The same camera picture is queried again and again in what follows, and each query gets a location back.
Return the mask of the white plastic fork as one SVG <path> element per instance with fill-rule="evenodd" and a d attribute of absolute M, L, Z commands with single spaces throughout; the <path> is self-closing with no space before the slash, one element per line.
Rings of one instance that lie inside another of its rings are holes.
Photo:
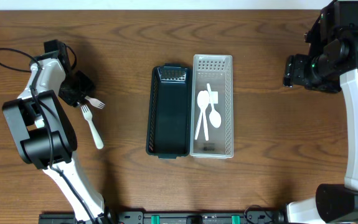
<path fill-rule="evenodd" d="M 80 107 L 83 117 L 84 119 L 87 121 L 89 127 L 90 127 L 90 131 L 95 143 L 95 146 L 97 149 L 103 149 L 104 148 L 104 143 L 100 137 L 99 132 L 97 131 L 94 123 L 93 123 L 93 115 L 92 112 L 90 111 L 89 107 L 87 105 L 82 105 Z"/>
<path fill-rule="evenodd" d="M 86 96 L 85 99 L 95 108 L 103 109 L 105 107 L 105 104 L 96 98 Z"/>

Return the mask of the white plastic spoon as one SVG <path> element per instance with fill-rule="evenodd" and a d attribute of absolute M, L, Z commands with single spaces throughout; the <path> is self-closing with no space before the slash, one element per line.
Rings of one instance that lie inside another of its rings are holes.
<path fill-rule="evenodd" d="M 195 129 L 194 140 L 198 139 L 200 126 L 201 126 L 201 123 L 202 123 L 202 117 L 203 117 L 202 104 L 198 103 L 198 107 L 200 108 L 200 113 L 199 113 L 199 118 L 198 118 L 198 121 L 197 121 L 197 126 L 196 126 L 196 129 Z"/>
<path fill-rule="evenodd" d="M 199 94 L 197 95 L 197 103 L 202 104 L 202 110 L 203 110 L 202 122 L 204 127 L 204 136 L 205 136 L 205 140 L 208 141 L 209 130 L 207 127 L 206 109 L 209 105 L 209 92 L 207 90 L 202 90 L 199 92 Z"/>
<path fill-rule="evenodd" d="M 210 123 L 214 128 L 219 128 L 222 120 L 221 120 L 220 113 L 214 107 L 214 95 L 212 93 L 209 83 L 207 84 L 207 90 L 209 92 L 209 101 L 211 105 L 211 112 L 209 114 Z"/>

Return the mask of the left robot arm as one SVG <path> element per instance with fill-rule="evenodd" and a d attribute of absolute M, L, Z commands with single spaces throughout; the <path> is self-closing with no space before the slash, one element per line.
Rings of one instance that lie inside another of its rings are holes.
<path fill-rule="evenodd" d="M 77 158 L 75 131 L 57 95 L 67 74 L 57 58 L 31 63 L 31 77 L 2 112 L 21 159 L 48 175 L 71 204 L 76 223 L 115 223 Z"/>

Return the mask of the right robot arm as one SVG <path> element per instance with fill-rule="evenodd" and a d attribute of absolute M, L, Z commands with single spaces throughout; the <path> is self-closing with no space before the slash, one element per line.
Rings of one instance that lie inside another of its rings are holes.
<path fill-rule="evenodd" d="M 284 86 L 344 95 L 347 168 L 343 184 L 321 184 L 316 195 L 287 204 L 288 223 L 358 223 L 358 26 L 317 27 L 305 35 L 308 55 L 288 57 Z"/>

